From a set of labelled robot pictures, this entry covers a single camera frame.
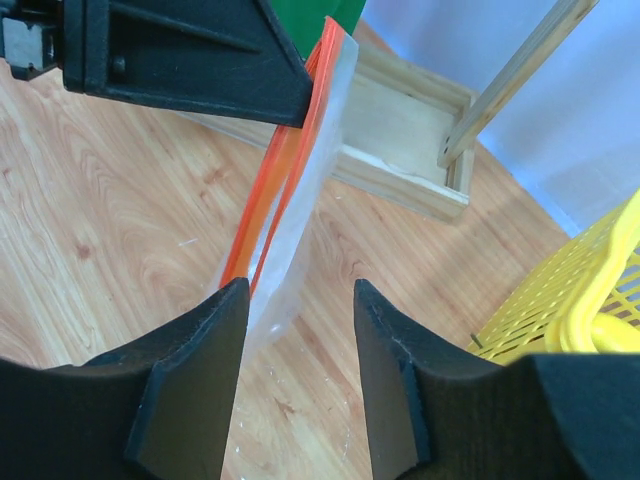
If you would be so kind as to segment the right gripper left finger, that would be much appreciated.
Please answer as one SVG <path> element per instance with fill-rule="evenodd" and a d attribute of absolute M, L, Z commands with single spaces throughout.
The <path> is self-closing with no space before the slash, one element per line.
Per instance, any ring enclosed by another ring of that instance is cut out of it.
<path fill-rule="evenodd" d="M 248 325 L 232 280 L 83 365 L 1 363 L 5 479 L 217 479 Z"/>

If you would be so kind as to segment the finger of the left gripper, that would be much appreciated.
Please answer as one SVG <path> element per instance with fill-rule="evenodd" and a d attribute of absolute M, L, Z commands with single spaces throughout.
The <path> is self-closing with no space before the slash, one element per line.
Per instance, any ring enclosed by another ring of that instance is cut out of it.
<path fill-rule="evenodd" d="M 65 1 L 67 90 L 299 127 L 312 81 L 267 1 Z"/>

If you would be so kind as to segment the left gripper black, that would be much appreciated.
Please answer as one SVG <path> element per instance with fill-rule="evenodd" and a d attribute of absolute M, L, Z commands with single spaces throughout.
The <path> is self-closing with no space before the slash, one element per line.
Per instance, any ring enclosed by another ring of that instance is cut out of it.
<path fill-rule="evenodd" d="M 17 80 L 62 65 L 63 2 L 1 0 L 1 57 Z"/>

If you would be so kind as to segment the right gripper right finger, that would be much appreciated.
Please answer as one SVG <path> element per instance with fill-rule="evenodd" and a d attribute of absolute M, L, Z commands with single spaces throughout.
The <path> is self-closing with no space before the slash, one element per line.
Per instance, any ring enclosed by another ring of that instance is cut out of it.
<path fill-rule="evenodd" d="M 637 356 L 534 354 L 499 366 L 365 279 L 353 309 L 375 478 L 638 477 Z"/>

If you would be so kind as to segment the clear zip top bag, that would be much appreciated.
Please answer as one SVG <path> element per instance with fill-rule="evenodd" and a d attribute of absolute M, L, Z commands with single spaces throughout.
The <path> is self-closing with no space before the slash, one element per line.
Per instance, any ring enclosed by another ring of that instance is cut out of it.
<path fill-rule="evenodd" d="M 340 306 L 314 272 L 313 220 L 321 190 L 303 177 L 329 164 L 341 121 L 335 75 L 351 37 L 331 17 L 306 68 L 313 89 L 304 124 L 272 135 L 216 284 L 249 281 L 250 309 L 222 475 L 226 479 L 340 479 L 349 450 L 353 389 L 323 329 Z"/>

